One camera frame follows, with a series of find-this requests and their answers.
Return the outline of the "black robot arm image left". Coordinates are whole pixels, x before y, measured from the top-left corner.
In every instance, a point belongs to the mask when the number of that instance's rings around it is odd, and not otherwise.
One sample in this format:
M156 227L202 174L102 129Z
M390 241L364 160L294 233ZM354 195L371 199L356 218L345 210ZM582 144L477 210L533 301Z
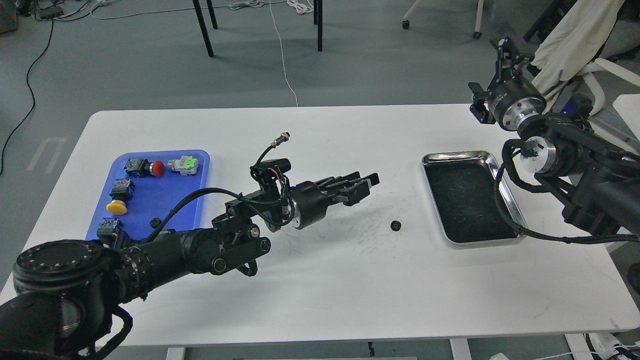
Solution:
M352 207L379 184L377 173L358 171L293 186L286 158L250 166L259 190L238 194L204 187L186 195L152 232L130 241L123 232L97 240L62 239L23 251L13 265L16 296L1 306L3 360L103 360L133 328L122 305L188 274L258 273L257 259L271 250L253 222L272 232L288 224L301 230L325 218L332 205ZM210 228L165 230L178 211L207 194L232 201Z

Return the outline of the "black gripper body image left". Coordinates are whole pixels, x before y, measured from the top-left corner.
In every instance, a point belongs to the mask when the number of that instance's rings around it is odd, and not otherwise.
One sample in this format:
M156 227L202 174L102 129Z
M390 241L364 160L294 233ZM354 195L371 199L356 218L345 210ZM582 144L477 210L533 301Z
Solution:
M291 187L291 196L294 201L292 225L295 229L302 230L324 219L327 209L340 203L336 199L336 189L330 190L330 186L338 182L337 178L322 178L315 182L300 182Z

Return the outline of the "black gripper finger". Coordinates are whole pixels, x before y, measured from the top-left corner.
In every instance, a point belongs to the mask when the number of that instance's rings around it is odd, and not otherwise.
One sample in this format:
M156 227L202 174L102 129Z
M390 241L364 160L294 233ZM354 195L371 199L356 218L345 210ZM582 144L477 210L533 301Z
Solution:
M344 176L327 177L320 180L320 190L323 192L347 189L360 182L365 182L370 189L380 184L378 173L371 173L361 177L359 171L354 171Z
M500 85L522 74L526 64L533 61L532 52L522 52L509 36L501 39L490 38L490 44L497 52L494 62L494 76L490 85Z
M472 94L470 111L473 116L482 125L494 125L494 123L496 123L496 119L487 109L486 105L487 100L489 100L490 92L487 89L483 89L482 85L478 82L469 82L468 88Z
M370 183L358 182L350 187L341 189L338 194L334 196L334 201L336 203L343 203L345 207L352 207L369 196L370 193Z

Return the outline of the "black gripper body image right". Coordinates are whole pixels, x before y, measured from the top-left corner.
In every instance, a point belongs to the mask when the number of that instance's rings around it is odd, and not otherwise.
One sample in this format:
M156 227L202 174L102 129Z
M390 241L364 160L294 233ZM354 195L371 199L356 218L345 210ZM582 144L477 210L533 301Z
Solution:
M488 86L487 109L505 131L515 132L528 117L541 115L547 101L526 78L516 76Z

